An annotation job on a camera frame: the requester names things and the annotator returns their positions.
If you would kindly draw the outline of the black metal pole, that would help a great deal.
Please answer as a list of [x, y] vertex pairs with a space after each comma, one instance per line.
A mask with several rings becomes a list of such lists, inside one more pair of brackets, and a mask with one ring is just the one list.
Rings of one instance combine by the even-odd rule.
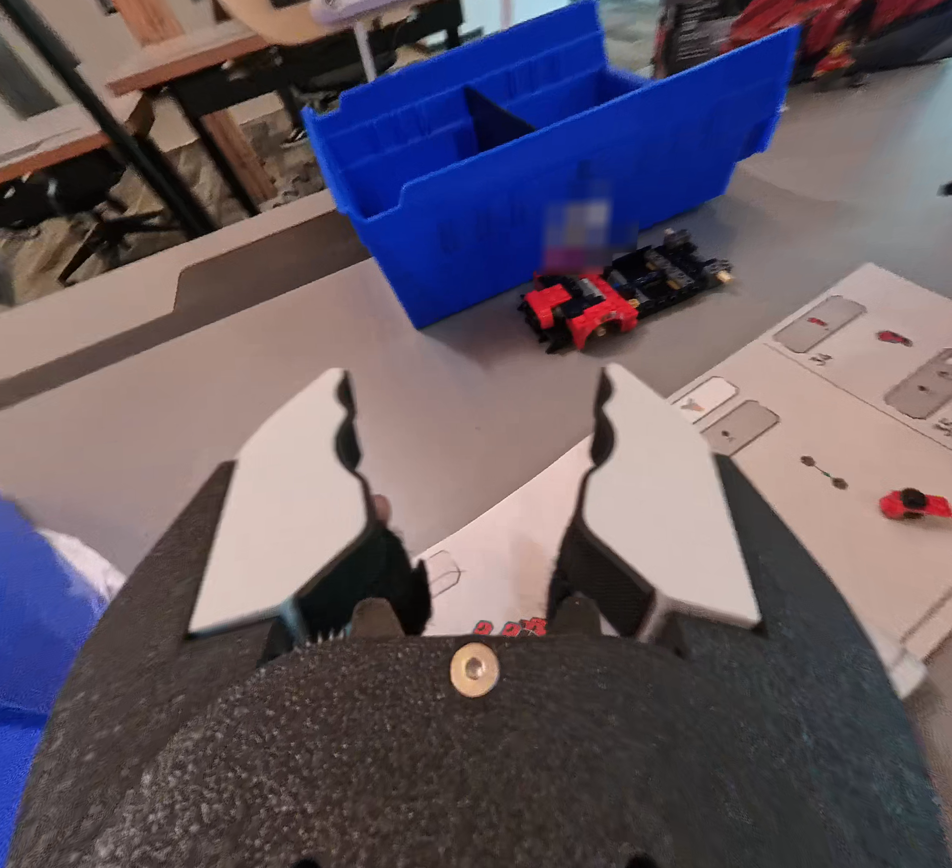
[[207, 235], [217, 226], [192, 195], [164, 155], [141, 143], [116, 119], [111, 109], [85, 80], [77, 64], [66, 58], [65, 45], [28, 0], [1, 0], [2, 13], [40, 55], [79, 105], [91, 116], [128, 167], [137, 171], [170, 208], [190, 239]]

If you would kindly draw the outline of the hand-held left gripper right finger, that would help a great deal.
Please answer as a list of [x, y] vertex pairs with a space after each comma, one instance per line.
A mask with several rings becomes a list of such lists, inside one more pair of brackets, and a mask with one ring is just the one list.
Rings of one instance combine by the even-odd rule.
[[549, 629], [572, 598], [641, 641], [676, 617], [755, 629], [761, 608], [702, 435], [618, 363], [601, 369], [593, 419], [590, 467], [549, 582]]

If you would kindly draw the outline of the black office chair base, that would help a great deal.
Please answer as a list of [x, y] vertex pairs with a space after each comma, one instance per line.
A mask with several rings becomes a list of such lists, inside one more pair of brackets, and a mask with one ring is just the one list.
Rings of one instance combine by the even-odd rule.
[[163, 211], [125, 214], [117, 218], [105, 218], [95, 214], [93, 224], [86, 238], [76, 249], [57, 277], [63, 286], [69, 286], [70, 279], [95, 255], [101, 256], [108, 269], [120, 264], [121, 249], [127, 246], [126, 239], [136, 234], [167, 233], [179, 228], [173, 218]]

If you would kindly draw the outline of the white instruction booklet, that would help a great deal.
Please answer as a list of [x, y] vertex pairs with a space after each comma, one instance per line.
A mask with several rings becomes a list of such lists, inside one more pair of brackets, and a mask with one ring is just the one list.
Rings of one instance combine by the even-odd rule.
[[[880, 504], [950, 502], [950, 327], [950, 299], [866, 264], [669, 399], [826, 571], [900, 698], [950, 636], [950, 517]], [[590, 443], [423, 555], [426, 635], [543, 634]]]

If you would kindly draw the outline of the red and black lego car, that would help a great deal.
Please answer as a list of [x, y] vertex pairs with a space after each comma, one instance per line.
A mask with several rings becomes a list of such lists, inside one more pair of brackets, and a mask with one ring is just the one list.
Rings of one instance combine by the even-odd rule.
[[592, 338], [631, 333], [642, 320], [728, 285], [733, 265], [705, 257], [685, 229], [667, 229], [659, 244], [614, 257], [579, 274], [538, 274], [517, 307], [548, 354], [583, 351]]

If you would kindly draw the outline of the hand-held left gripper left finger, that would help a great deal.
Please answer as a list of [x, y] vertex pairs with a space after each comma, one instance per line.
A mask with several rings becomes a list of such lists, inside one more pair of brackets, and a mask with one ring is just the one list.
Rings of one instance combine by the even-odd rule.
[[374, 599], [404, 634], [422, 635], [432, 615], [425, 565], [378, 515], [355, 418], [351, 374], [331, 368], [240, 448], [189, 636], [277, 620], [292, 641], [327, 639]]

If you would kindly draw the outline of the blue plastic bin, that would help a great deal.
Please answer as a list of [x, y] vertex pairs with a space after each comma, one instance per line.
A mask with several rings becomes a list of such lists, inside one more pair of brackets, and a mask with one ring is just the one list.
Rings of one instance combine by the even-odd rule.
[[302, 121], [327, 190], [415, 328], [541, 271], [592, 208], [605, 245], [722, 195], [768, 148], [800, 34], [662, 79], [615, 68], [578, 1], [343, 92]]

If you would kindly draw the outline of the wooden table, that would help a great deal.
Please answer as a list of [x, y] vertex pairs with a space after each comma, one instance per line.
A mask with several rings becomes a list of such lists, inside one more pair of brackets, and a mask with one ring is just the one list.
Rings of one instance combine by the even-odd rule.
[[133, 91], [172, 99], [220, 179], [250, 216], [261, 205], [308, 195], [306, 177], [275, 182], [229, 110], [268, 94], [292, 105], [291, 88], [330, 70], [329, 39], [275, 45], [229, 21], [141, 47], [106, 78], [115, 97]]

